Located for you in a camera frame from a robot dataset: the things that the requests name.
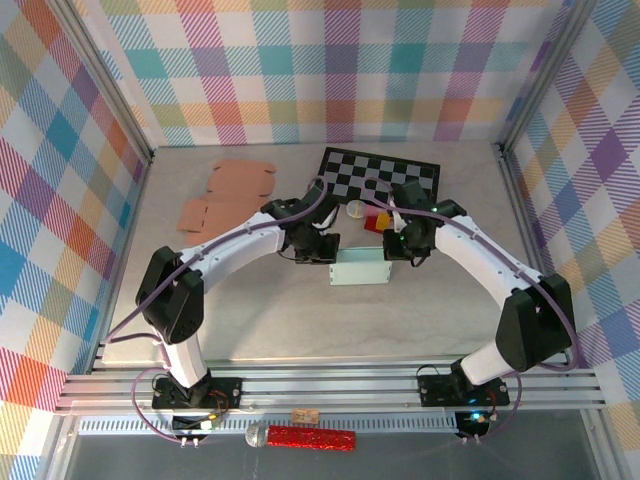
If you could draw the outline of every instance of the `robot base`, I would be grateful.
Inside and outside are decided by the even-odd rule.
[[[482,387],[460,395],[449,375],[418,376],[420,404],[423,407],[497,407],[509,405],[507,385],[496,378]]]
[[[242,395],[242,379],[234,377],[210,378],[207,380],[208,394],[201,395],[198,401],[194,401],[193,397],[189,398],[185,392],[179,388],[170,378],[158,378],[155,384],[155,393],[151,408],[154,410],[223,410],[227,409],[224,404],[226,395],[229,400],[228,409],[234,410],[240,407],[240,397]],[[215,396],[214,392],[222,392],[224,395]]]

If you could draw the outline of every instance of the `red glitter tube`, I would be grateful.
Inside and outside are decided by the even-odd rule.
[[[356,448],[356,432],[322,428],[270,426],[267,434],[267,445],[348,452]]]

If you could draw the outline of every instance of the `black and white checkerboard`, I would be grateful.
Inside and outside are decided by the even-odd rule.
[[[358,199],[366,201],[361,188],[365,177],[380,178],[399,185],[409,180],[418,180],[427,195],[435,202],[440,165],[327,147],[318,174],[323,175],[329,182],[329,191],[340,203]],[[375,198],[388,203],[389,193],[386,187],[380,183],[373,183],[368,183],[367,187],[375,190]]]

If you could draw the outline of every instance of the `flattened cardboard box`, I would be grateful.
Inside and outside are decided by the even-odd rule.
[[[207,190],[185,202],[177,230],[187,245],[199,245],[247,221],[267,203],[276,167],[268,162],[221,160],[213,167]]]

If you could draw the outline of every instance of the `small box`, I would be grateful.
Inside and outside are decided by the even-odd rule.
[[[389,283],[392,262],[384,259],[382,247],[338,250],[336,263],[329,266],[331,285],[375,285]]]

